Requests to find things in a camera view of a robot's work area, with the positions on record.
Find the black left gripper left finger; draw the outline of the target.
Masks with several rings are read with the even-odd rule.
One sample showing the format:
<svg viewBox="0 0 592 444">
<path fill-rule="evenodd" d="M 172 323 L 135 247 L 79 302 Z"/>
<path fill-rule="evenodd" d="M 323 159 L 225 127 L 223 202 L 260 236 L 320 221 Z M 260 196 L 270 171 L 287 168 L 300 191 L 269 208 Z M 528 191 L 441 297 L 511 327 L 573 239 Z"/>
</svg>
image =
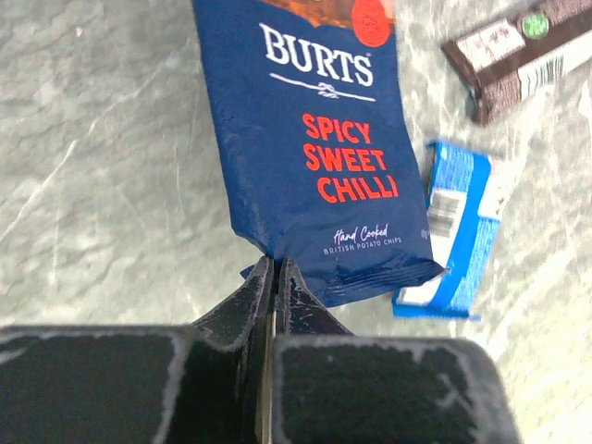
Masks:
<svg viewBox="0 0 592 444">
<path fill-rule="evenodd" d="M 184 325 L 1 331 L 5 443 L 258 443 L 274 264 Z"/>
</svg>

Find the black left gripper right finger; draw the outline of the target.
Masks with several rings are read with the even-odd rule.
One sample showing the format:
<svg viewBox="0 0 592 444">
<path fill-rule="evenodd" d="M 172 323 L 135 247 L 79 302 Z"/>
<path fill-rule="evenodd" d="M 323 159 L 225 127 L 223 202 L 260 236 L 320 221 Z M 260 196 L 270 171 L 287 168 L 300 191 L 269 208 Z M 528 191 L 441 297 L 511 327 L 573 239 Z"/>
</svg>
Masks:
<svg viewBox="0 0 592 444">
<path fill-rule="evenodd" d="M 278 277 L 271 439 L 275 443 L 517 443 L 493 361 L 450 338 L 352 334 L 297 264 Z"/>
</svg>

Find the blue Burts chips bag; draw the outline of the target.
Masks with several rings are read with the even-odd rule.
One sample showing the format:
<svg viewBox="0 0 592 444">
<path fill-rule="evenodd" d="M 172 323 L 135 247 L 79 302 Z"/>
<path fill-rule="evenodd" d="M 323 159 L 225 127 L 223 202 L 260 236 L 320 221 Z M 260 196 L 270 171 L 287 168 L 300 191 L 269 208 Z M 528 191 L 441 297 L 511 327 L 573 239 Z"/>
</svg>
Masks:
<svg viewBox="0 0 592 444">
<path fill-rule="evenodd" d="M 438 277 L 391 1 L 197 1 L 231 226 L 326 306 Z"/>
</svg>

